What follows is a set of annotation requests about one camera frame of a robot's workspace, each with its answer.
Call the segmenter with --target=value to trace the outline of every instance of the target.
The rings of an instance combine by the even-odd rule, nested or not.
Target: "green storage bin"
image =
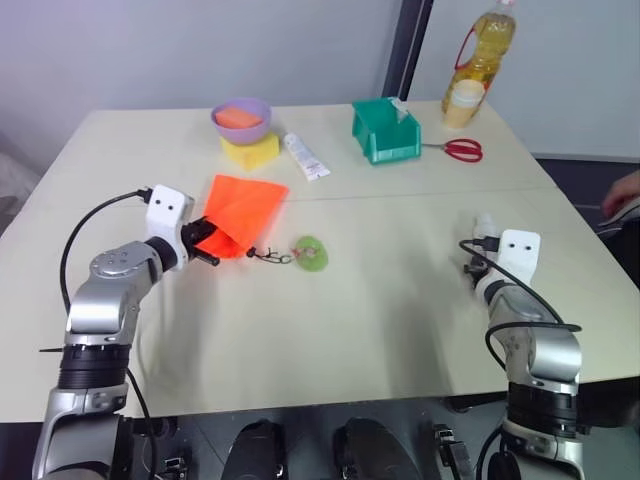
[[[360,143],[371,165],[419,157],[420,124],[410,113],[398,121],[400,112],[390,98],[353,102],[351,133]]]

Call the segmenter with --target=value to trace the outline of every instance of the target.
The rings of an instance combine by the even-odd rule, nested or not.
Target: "orange cloth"
[[[288,192],[284,185],[216,175],[204,216],[218,229],[197,247],[220,258],[243,256]]]

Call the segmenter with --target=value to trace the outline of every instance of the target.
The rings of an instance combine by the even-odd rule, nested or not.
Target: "gray wall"
[[[410,99],[442,98],[473,22],[494,0],[435,0]],[[516,0],[516,35],[489,102],[529,151],[640,159],[640,2]]]
[[[97,108],[382,91],[400,0],[2,0],[0,151],[39,171]]]

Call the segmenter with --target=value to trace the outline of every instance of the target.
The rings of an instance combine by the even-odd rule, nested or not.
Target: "plastic bottle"
[[[482,83],[486,95],[491,82],[493,82],[496,73],[500,69],[500,61],[503,55],[507,53],[516,30],[516,21],[511,12],[513,3],[514,0],[498,0],[495,8],[476,20],[471,30],[469,30],[460,52],[458,52],[455,73],[442,100],[442,111],[444,113],[449,108],[451,93],[455,85],[461,80],[475,80]],[[476,49],[469,61],[460,65],[460,55],[467,44],[467,40],[474,32],[477,37]],[[480,105],[481,103],[475,107],[474,114],[480,108]]]

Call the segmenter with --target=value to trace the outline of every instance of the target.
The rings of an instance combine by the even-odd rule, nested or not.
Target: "white cup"
[[[484,97],[484,85],[477,80],[460,80],[453,87],[444,123],[450,128],[463,128]]]

